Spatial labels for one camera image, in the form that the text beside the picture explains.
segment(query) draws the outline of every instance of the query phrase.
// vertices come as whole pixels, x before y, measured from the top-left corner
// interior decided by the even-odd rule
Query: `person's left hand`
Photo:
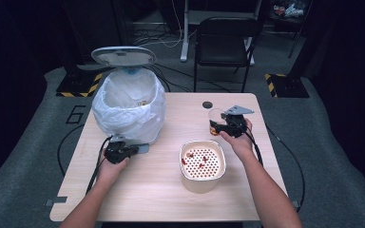
[[[105,186],[111,186],[120,176],[121,171],[127,166],[129,158],[124,159],[120,163],[111,163],[105,156],[105,149],[102,151],[100,161],[103,161],[100,165],[99,172],[97,174],[96,183],[104,184]]]

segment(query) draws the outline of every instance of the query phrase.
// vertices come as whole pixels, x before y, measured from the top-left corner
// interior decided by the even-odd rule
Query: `black pole base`
[[[75,70],[67,72],[56,90],[60,97],[90,97],[98,87],[104,70]]]
[[[273,97],[310,98],[300,79],[292,80],[284,74],[265,74],[265,79]]]

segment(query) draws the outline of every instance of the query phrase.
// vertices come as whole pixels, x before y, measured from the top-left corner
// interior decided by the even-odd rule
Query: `yellow and black hazard tape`
[[[272,76],[286,77],[285,74],[265,74],[266,83],[268,84],[269,92],[272,97],[277,97],[277,91],[274,84],[272,83]]]
[[[59,97],[91,97],[99,86],[102,77],[103,74],[96,75],[90,89],[87,92],[57,92],[56,95]]]

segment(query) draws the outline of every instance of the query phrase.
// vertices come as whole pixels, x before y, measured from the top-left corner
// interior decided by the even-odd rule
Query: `gray carpet floor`
[[[313,85],[302,78],[310,98],[273,98],[268,90],[264,74],[288,73],[296,60],[301,38],[292,59],[288,59],[291,35],[264,32],[254,53],[255,65],[250,68],[246,93],[254,93],[262,110],[265,123],[298,158],[305,178],[305,199],[299,211],[304,227],[365,227],[365,179],[348,161],[346,154],[330,131],[324,105]],[[144,46],[157,56],[161,71],[171,92],[192,90],[193,41],[190,43],[188,61],[180,61],[182,43]],[[100,66],[84,66],[93,69]],[[201,78],[217,74],[232,74],[233,69],[202,67]],[[55,96],[65,71],[57,68],[46,74],[48,89],[23,137],[0,169],[0,227],[57,227],[49,219],[51,207],[47,200],[56,197],[63,179],[57,162],[57,149],[64,137],[83,124],[91,108],[92,97],[64,98]],[[241,69],[233,79],[240,78]],[[223,83],[221,86],[238,92],[240,85]],[[227,92],[207,83],[199,83],[198,92]],[[78,123],[67,123],[70,113],[80,113]],[[82,128],[74,130],[60,148],[63,166],[71,159]],[[272,134],[279,167],[292,201],[302,195],[302,181],[294,158]],[[257,221],[246,221],[244,227],[260,227]]]

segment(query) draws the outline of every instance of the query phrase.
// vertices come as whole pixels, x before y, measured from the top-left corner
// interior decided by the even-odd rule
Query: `white perforated basket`
[[[182,146],[180,167],[186,189],[193,193],[207,193],[223,176],[226,162],[217,142],[193,141]]]

